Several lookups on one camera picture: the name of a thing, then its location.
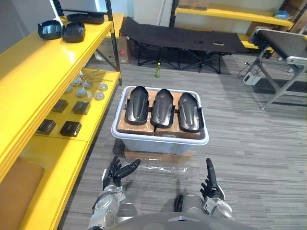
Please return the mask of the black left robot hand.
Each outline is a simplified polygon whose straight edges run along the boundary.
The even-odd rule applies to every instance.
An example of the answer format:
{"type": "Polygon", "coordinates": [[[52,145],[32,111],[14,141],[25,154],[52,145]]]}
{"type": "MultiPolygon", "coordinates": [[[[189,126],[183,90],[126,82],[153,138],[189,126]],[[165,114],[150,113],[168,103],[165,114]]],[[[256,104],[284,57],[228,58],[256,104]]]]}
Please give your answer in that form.
{"type": "Polygon", "coordinates": [[[109,185],[121,186],[121,179],[133,173],[140,165],[141,160],[137,159],[134,162],[122,166],[120,159],[115,156],[111,161],[109,167],[102,177],[103,190],[109,185]]]}

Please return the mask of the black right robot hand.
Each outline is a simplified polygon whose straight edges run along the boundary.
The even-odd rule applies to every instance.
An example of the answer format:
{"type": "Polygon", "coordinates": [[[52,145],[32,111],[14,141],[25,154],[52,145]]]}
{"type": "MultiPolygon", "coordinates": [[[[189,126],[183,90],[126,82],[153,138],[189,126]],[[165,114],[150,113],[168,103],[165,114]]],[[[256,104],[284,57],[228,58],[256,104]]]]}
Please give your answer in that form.
{"type": "Polygon", "coordinates": [[[200,192],[204,199],[206,197],[209,197],[209,198],[218,198],[224,200],[225,195],[223,190],[219,187],[217,183],[215,169],[210,158],[206,159],[206,164],[207,164],[208,175],[207,178],[205,179],[205,183],[201,183],[202,188],[200,189],[200,192]]]}

